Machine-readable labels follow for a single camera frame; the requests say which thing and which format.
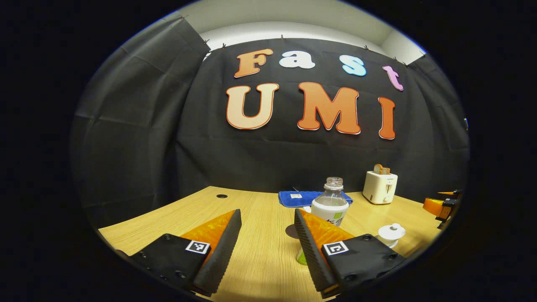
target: black fabric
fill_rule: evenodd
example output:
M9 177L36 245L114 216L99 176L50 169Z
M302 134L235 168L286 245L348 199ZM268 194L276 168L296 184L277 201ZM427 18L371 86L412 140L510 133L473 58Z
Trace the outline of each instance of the black fabric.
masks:
M234 78L240 54L265 48L260 72ZM312 69L284 68L281 54L308 52ZM347 74L340 55L363 60L364 77ZM398 91L383 66L391 66L404 86ZM331 99L341 87L359 92L361 133L301 130L304 94L298 85L315 82ZM247 85L244 114L259 110L256 86L276 83L271 120L256 130L239 130L226 119L228 88ZM394 140L379 137L382 110L379 97L394 101ZM396 194L418 202L438 191L464 188L469 160L465 118L455 90L430 57L406 68L382 54L338 42L314 39L272 39L215 49L201 64L181 113L175 148L181 196L208 185L278 192L315 191L328 176L344 180L345 191L361 191L366 171L380 163L398 175Z
M169 142L208 51L175 12L125 42L94 74L71 135L74 179L94 226L179 198Z

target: blue cloth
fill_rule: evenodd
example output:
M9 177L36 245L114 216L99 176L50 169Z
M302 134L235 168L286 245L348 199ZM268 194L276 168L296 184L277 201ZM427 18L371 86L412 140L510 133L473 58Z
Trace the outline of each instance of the blue cloth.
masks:
M310 206L311 202L322 193L323 192L316 191L282 191L278 192L278 200L280 200L280 204L284 207ZM349 204L352 204L352 198L343 192L341 193L345 200L347 200Z

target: table surface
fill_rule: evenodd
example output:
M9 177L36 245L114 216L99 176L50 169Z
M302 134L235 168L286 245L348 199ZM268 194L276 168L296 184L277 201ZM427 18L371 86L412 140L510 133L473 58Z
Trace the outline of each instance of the table surface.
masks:
M218 198L218 194L228 197ZM378 235L380 227L399 223L407 233L393 250L405 257L426 248L440 233L439 221L421 203L395 196L391 204L374 205L361 192L347 195L354 201L340 227L355 236ZM209 186L99 231L115 249L130 256L164 233L181 236L237 208L241 209L242 227L228 268L218 292L202 297L212 301L323 301L308 267L295 259L300 242L285 233L294 222L295 208L282 206L277 193Z

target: bottle label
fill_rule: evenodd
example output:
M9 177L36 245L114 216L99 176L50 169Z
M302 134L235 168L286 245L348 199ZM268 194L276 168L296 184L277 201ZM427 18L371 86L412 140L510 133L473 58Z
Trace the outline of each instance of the bottle label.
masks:
M302 248L296 256L296 260L302 265L308 265L308 263L306 262L306 256L304 255L304 250L302 250Z
M311 213L329 223L339 227L345 217L349 204L344 206L325 206L313 201L311 203Z

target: toaster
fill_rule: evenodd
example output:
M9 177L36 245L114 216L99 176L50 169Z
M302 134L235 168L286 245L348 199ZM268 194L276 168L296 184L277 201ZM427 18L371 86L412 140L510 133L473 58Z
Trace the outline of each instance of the toaster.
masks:
M374 204L389 204L394 200L397 175L368 171L362 194Z

